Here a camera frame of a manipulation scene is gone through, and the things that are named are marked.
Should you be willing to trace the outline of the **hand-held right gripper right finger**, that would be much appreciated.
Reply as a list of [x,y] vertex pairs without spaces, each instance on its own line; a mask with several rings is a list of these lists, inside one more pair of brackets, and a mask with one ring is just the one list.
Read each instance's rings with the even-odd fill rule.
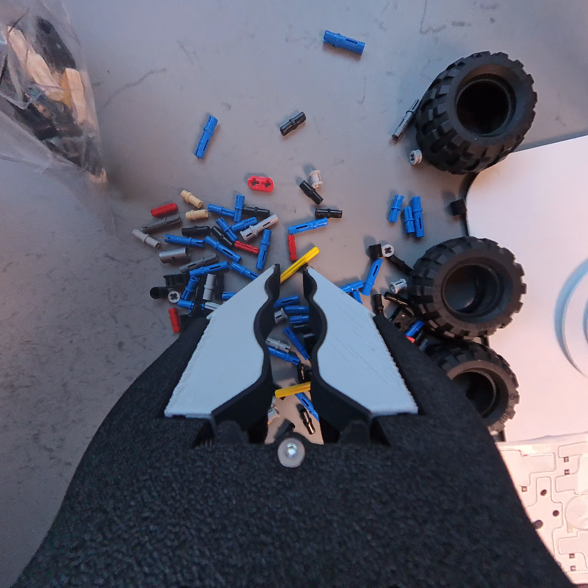
[[315,269],[303,272],[312,351],[311,395],[320,417],[417,414],[417,404],[374,314]]

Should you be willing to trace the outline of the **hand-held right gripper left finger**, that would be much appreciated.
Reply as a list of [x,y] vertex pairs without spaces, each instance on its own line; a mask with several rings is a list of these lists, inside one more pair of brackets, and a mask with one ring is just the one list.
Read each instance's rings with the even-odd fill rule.
[[279,290],[280,267],[273,266],[210,314],[166,417],[259,420],[267,415],[275,388],[266,338],[275,326]]

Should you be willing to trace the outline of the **black toy tire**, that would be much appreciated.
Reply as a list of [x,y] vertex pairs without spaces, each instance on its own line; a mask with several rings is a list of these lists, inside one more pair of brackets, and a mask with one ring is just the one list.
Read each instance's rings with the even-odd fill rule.
[[495,165],[523,141],[536,101],[520,61],[488,51],[460,58],[435,78],[416,111],[423,158],[453,174]]
[[475,342],[433,345],[426,354],[474,405],[491,432],[504,430],[520,398],[516,375],[502,356]]
[[521,309],[523,276],[515,256],[496,242],[455,238],[431,247],[415,263],[408,298],[434,334],[486,337]]

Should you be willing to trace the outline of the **pile of small toy parts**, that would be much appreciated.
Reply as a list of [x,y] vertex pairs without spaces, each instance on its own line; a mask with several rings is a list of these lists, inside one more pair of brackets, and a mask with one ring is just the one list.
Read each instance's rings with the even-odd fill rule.
[[[192,242],[191,240],[187,240],[186,241],[186,244],[189,247],[192,247],[192,246],[204,247],[206,242],[208,242],[210,244],[210,246],[212,246],[214,248],[217,248],[219,251],[221,251],[223,255],[227,256],[232,261],[232,263],[229,265],[226,262],[222,262],[222,263],[216,264],[215,266],[213,266],[211,268],[205,268],[205,267],[197,268],[192,273],[194,276],[198,277],[201,273],[203,273],[204,275],[207,275],[207,274],[209,274],[209,273],[211,274],[211,273],[213,273],[215,271],[216,272],[218,272],[218,271],[225,271],[225,270],[228,270],[229,268],[234,268],[235,271],[238,271],[238,272],[246,275],[251,280],[250,281],[250,283],[251,283],[252,281],[254,281],[257,277],[259,277],[262,274],[262,273],[261,274],[253,273],[253,272],[249,271],[248,268],[241,266],[239,264],[240,256],[238,254],[236,254],[235,252],[233,252],[231,249],[227,249],[226,247],[224,247],[224,245],[223,245],[222,242],[218,242],[218,241],[216,241],[214,239],[210,239],[210,237],[208,237],[208,236],[206,238],[203,238],[203,239],[196,239],[195,242]],[[280,286],[281,286],[281,281],[283,281],[285,279],[286,279],[286,272],[283,272],[282,276],[280,276]],[[277,303],[277,300],[275,301],[275,303],[273,305],[274,317],[275,317],[275,308],[274,308],[274,306],[276,305],[276,303]],[[203,334],[203,331],[208,326],[208,319],[209,319],[209,316],[207,318],[205,318],[205,319],[198,320],[197,323],[194,324],[194,327],[196,328],[195,340],[194,340],[195,349],[196,349],[196,347],[198,345],[198,342],[199,342],[199,340],[200,340],[200,338],[201,338],[201,336]],[[384,339],[384,341],[386,343],[386,346],[388,347],[388,349],[390,351],[390,354],[392,355],[392,353],[391,353],[392,344],[386,342],[386,340],[384,338],[385,329],[388,329],[389,327],[386,326],[386,325],[384,325],[382,327],[378,327],[377,326],[377,322],[376,322],[376,317],[374,317],[374,321],[376,323],[376,327],[378,328],[381,336],[383,337],[383,339]],[[271,357],[271,354],[272,353],[276,353],[277,350],[276,349],[269,349],[268,348],[268,352],[269,352],[269,355]],[[190,357],[188,358],[187,363],[190,361],[190,358],[192,357],[193,353],[194,353],[194,351],[191,353]],[[167,407],[167,405],[168,405],[168,403],[169,403],[169,401],[171,399],[172,393],[173,393],[175,387],[177,386],[177,384],[178,384],[178,382],[179,382],[179,380],[180,380],[183,372],[185,371],[186,367],[185,368],[180,368],[180,375],[179,376],[172,377],[172,383],[171,383],[171,385],[172,385],[172,392],[171,392],[171,395],[169,397],[169,400],[168,400],[167,404],[165,405],[165,408],[164,408],[164,416],[165,416],[165,409],[166,409],[166,407]],[[195,418],[195,417],[186,417],[186,418],[201,419],[201,418]],[[329,424],[331,424],[332,426],[334,426],[336,429],[343,430],[350,422],[361,420],[363,422],[366,422],[367,424],[370,424],[371,421],[373,421],[377,417],[320,417],[320,415],[319,415],[319,418],[320,418],[320,420],[324,420],[325,419]],[[220,425],[221,423],[226,422],[226,421],[234,421],[234,422],[238,423],[239,426],[243,430],[249,429],[253,424],[255,424],[258,421],[258,420],[209,420],[207,418],[205,418],[203,420],[208,420],[208,421],[212,422],[212,426],[213,427],[217,427],[218,425]]]

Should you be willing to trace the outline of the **clear plastic bag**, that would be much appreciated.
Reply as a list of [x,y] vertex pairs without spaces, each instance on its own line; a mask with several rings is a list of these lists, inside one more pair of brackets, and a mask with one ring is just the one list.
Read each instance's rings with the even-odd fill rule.
[[1,1],[2,157],[107,181],[93,91],[62,1]]

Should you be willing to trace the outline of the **grey desk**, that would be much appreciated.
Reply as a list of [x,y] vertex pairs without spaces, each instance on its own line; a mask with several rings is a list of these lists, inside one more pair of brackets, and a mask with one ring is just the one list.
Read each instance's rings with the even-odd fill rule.
[[[463,180],[412,168],[391,135],[459,57],[505,52],[534,78],[521,149],[587,132],[586,1],[65,1],[93,87],[117,235],[48,173],[1,161],[1,587],[51,526],[108,411],[174,340],[151,287],[168,269],[131,237],[182,189],[231,206],[273,178],[270,263],[312,218],[298,184],[322,172],[339,222],[297,238],[334,283],[364,277],[371,243],[413,263],[461,234],[445,210]],[[323,43],[326,30],[365,43]],[[282,136],[299,112],[305,123]],[[203,159],[194,155],[209,116]]]

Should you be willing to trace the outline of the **white booklet stand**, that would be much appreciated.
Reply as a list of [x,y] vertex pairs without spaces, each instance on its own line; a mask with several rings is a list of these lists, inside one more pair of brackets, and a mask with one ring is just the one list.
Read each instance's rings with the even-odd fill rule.
[[511,443],[587,431],[587,136],[516,152],[467,193],[471,235],[509,249],[527,293],[490,346],[520,391]]

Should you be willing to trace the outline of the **blue toy pin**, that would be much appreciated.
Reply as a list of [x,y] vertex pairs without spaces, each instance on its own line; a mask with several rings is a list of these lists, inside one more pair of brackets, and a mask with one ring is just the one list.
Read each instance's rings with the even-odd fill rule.
[[208,149],[208,146],[214,136],[215,130],[217,128],[218,120],[214,116],[209,116],[206,124],[203,127],[201,137],[198,140],[196,145],[194,155],[198,159],[203,159],[205,153]]
[[343,49],[356,55],[362,55],[365,43],[354,38],[326,30],[323,36],[323,43],[336,49]]

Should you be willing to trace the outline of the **white sticker sheet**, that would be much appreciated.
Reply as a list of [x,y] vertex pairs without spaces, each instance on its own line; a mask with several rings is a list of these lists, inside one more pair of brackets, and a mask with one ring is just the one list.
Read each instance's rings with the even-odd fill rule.
[[587,584],[587,433],[499,442],[528,517],[574,584]]

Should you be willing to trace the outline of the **grey toy pin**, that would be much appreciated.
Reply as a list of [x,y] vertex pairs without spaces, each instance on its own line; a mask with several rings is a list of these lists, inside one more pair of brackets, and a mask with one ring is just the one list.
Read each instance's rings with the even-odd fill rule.
[[404,134],[408,126],[410,125],[411,121],[413,120],[415,113],[419,107],[420,100],[416,99],[411,107],[405,112],[399,125],[396,127],[395,131],[392,134],[392,140],[397,142],[400,140],[401,136]]

